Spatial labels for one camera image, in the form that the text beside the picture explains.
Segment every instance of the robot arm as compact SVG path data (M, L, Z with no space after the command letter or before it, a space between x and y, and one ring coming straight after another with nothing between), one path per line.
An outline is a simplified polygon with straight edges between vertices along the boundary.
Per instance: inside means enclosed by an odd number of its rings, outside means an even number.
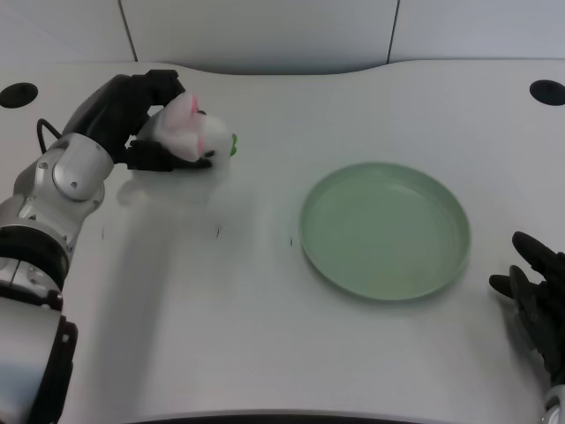
M102 204L114 165L195 167L151 140L126 147L151 106L184 92L177 77L150 71L110 80L0 204L0 423L57 422L63 411L78 335L61 314L64 280L82 224Z

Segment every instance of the black cable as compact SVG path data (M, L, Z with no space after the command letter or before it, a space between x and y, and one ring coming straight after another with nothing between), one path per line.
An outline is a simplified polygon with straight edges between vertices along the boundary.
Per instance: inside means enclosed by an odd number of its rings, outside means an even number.
M39 147L41 153L47 152L45 148L45 140L43 139L43 127L47 128L50 133L52 133L58 140L61 138L61 133L55 129L55 127L50 124L47 120L41 118L37 121L37 140L39 141Z

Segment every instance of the light green dish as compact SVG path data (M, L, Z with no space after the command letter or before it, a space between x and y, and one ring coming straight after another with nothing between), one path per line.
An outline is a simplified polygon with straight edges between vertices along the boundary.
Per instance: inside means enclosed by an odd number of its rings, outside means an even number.
M302 209L300 237L323 276L380 300L414 299L455 281L471 247L455 196L391 163L361 163L321 180Z

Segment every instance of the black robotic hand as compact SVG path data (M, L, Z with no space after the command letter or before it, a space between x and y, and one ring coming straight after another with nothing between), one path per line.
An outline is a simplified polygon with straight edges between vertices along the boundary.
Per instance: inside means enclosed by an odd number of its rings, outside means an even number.
M491 276L499 293L514 299L518 318L531 345L544 359L551 384L565 383L565 254L555 253L533 237L516 232L512 244L546 281L534 284L516 265L509 276Z

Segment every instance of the robotic hand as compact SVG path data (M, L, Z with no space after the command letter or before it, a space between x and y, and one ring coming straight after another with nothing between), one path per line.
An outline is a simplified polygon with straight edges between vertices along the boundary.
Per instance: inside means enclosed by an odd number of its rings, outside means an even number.
M516 232L512 244L546 281L528 281L517 266L509 276L491 276L489 283L499 293L514 299L516 321L531 349L543 357L552 389L546 395L543 423L565 424L560 414L565 402L565 254L554 253L533 237Z
M210 152L186 161L162 140L151 140L147 129L126 146L148 123L151 106L166 106L184 90L175 71L111 79L82 103L0 204L0 423L54 423L61 416L78 336L61 313L62 289L80 228L102 204L114 165L212 166Z

